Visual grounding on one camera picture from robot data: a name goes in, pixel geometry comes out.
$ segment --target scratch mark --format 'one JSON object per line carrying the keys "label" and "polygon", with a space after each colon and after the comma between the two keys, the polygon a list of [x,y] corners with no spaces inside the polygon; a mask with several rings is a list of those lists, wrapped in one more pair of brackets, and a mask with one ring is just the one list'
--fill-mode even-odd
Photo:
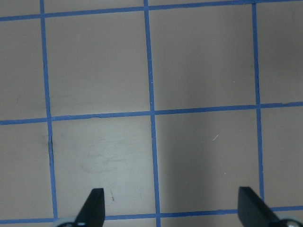
{"label": "scratch mark", "polygon": [[213,139],[213,141],[219,136],[219,134]]}
{"label": "scratch mark", "polygon": [[112,200],[115,201],[112,190],[110,190],[110,194],[112,195]]}

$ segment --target metal bolt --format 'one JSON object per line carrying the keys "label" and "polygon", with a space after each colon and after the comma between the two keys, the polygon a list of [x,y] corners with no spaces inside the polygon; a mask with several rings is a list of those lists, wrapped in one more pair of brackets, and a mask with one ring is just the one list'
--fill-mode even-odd
{"label": "metal bolt", "polygon": [[299,224],[295,221],[287,221],[287,227],[300,227]]}

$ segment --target gray floor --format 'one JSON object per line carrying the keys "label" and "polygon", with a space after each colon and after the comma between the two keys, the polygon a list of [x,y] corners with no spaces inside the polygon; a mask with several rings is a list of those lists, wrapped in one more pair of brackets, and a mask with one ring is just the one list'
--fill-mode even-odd
{"label": "gray floor", "polygon": [[303,220],[303,2],[143,6],[0,1],[0,227],[94,187],[105,227],[240,227],[239,186]]}

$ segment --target black object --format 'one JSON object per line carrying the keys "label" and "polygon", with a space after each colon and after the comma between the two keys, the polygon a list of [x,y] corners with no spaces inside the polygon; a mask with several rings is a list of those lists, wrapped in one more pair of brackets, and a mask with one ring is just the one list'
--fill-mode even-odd
{"label": "black object", "polygon": [[102,227],[105,219],[103,188],[91,190],[74,222],[63,223],[58,227]]}
{"label": "black object", "polygon": [[239,188],[238,216],[244,227],[303,227],[296,220],[280,220],[250,187]]}

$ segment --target blue grid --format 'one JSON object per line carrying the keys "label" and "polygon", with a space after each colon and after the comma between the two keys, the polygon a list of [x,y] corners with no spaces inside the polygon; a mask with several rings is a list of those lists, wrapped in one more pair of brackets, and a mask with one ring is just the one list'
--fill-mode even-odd
{"label": "blue grid", "polygon": [[[50,222],[54,222],[58,218],[57,198],[56,198],[56,188],[55,188],[55,174],[54,174],[54,163],[53,163],[52,122],[65,121],[65,120],[76,120],[76,119],[89,119],[89,118],[94,118],[94,117],[97,117],[97,118],[113,118],[113,117],[128,117],[128,116],[150,116],[151,117],[152,158],[153,158],[153,171],[154,171],[154,190],[155,190],[156,213],[106,216],[106,220],[156,218],[157,227],[161,227],[161,223],[160,223],[161,218],[237,214],[237,210],[208,210],[208,211],[179,212],[179,213],[161,213],[160,212],[155,116],[163,115],[163,114],[178,114],[178,113],[187,114],[187,113],[203,113],[203,112],[230,111],[230,110],[256,110],[257,138],[258,138],[258,161],[259,161],[259,193],[260,193],[261,198],[264,199],[261,109],[303,106],[303,102],[291,102],[291,103],[287,103],[287,104],[283,104],[283,103],[262,104],[261,100],[260,100],[256,4],[262,3],[262,2],[284,2],[284,1],[301,1],[301,0],[232,0],[232,1],[218,1],[218,2],[215,1],[215,2],[201,2],[201,3],[187,3],[187,4],[171,4],[171,5],[161,5],[161,6],[149,6],[148,0],[144,0],[143,7],[83,10],[83,11],[60,12],[60,13],[45,13],[44,0],[40,0],[40,14],[12,16],[12,17],[0,17],[0,22],[1,21],[12,21],[12,20],[27,20],[27,19],[35,19],[35,18],[39,18],[41,21],[46,118],[3,120],[3,121],[0,121],[0,125],[25,124],[25,123],[37,123],[37,122],[46,122],[47,123],[49,156],[50,156],[50,177],[51,177],[52,200],[53,200],[53,218],[29,218],[29,219],[0,220],[0,224],[50,223]],[[242,5],[242,4],[251,4],[251,6],[252,6],[252,28],[253,28],[256,104],[255,105],[216,106],[216,107],[190,108],[190,109],[174,109],[174,110],[155,110],[154,92],[153,92],[152,47],[151,47],[151,36],[150,36],[149,11],[150,10],[177,9],[177,8],[197,8],[197,7],[207,7],[207,6]],[[132,12],[132,11],[143,11],[144,12],[146,49],[147,49],[147,60],[148,60],[149,92],[150,92],[150,110],[149,111],[140,111],[140,112],[104,113],[104,114],[99,113],[99,114],[66,115],[66,116],[52,117],[51,108],[50,108],[49,84],[48,84],[45,18],[68,17],[68,16],[76,16],[76,15],[104,14],[104,13],[114,13],[114,12],[115,13],[116,12]],[[272,207],[271,209],[273,211],[303,210],[303,206]]]}

